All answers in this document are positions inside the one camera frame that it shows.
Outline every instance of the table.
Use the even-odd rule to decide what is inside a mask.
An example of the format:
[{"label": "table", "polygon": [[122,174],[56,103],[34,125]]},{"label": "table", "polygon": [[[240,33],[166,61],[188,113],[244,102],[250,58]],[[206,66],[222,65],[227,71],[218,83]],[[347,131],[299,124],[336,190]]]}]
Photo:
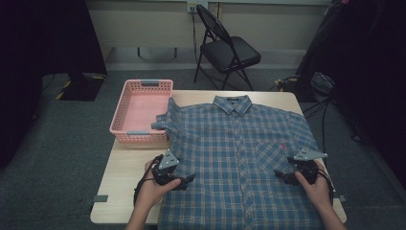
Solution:
[{"label": "table", "polygon": [[[214,96],[234,97],[248,95],[253,104],[264,104],[302,114],[296,97],[281,92],[241,92],[173,90],[172,97],[179,106],[212,103]],[[95,202],[90,219],[95,223],[127,223],[132,212],[134,188],[144,174],[144,165],[155,156],[165,153],[170,143],[122,144],[114,142],[98,196],[108,196],[106,202]],[[146,224],[158,222],[161,203],[155,205],[147,217]],[[347,220],[338,198],[334,198],[334,210],[340,220]]]}]

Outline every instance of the shirt collar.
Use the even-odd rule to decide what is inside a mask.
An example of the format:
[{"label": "shirt collar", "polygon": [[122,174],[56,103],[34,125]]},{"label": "shirt collar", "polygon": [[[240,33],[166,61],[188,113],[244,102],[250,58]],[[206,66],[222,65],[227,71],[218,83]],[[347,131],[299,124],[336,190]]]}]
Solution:
[{"label": "shirt collar", "polygon": [[213,104],[223,109],[227,115],[235,111],[238,116],[242,117],[250,108],[252,102],[248,95],[239,97],[219,97],[215,96]]}]

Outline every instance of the plaid shirt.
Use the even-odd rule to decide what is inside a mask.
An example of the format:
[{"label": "plaid shirt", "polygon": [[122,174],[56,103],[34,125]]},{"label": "plaid shirt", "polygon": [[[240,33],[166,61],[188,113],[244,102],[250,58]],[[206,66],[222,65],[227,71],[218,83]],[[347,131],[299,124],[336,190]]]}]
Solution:
[{"label": "plaid shirt", "polygon": [[304,116],[253,104],[248,96],[169,109],[164,128],[180,160],[175,173],[196,173],[186,191],[167,193],[159,229],[317,229],[319,215],[301,186],[273,170],[294,172],[286,156],[317,146]]}]

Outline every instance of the black folding chair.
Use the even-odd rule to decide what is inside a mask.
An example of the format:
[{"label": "black folding chair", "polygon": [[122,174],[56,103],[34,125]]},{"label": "black folding chair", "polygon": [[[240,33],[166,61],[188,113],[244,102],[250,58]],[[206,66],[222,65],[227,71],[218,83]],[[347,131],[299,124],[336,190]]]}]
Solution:
[{"label": "black folding chair", "polygon": [[[203,44],[200,46],[200,57],[197,62],[193,82],[196,82],[197,74],[201,69],[203,74],[208,77],[216,89],[218,89],[218,86],[214,83],[214,80],[222,82],[221,89],[224,89],[226,84],[237,89],[235,86],[227,83],[230,74],[237,72],[242,79],[247,82],[250,89],[254,90],[244,68],[258,64],[261,58],[260,53],[241,37],[230,36],[221,22],[206,8],[197,5],[196,10],[206,27],[206,32],[203,38]],[[207,42],[208,37],[212,39],[212,42]],[[220,74],[226,75],[224,80],[206,74],[200,66],[202,56],[204,56]]]}]

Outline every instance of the pink plastic basket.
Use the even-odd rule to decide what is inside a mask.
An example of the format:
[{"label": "pink plastic basket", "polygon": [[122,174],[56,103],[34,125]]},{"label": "pink plastic basket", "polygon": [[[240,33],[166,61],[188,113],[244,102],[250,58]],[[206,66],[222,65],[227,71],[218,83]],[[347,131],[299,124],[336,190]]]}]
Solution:
[{"label": "pink plastic basket", "polygon": [[127,80],[110,132],[122,143],[167,142],[167,134],[151,124],[167,112],[172,86],[172,80]]}]

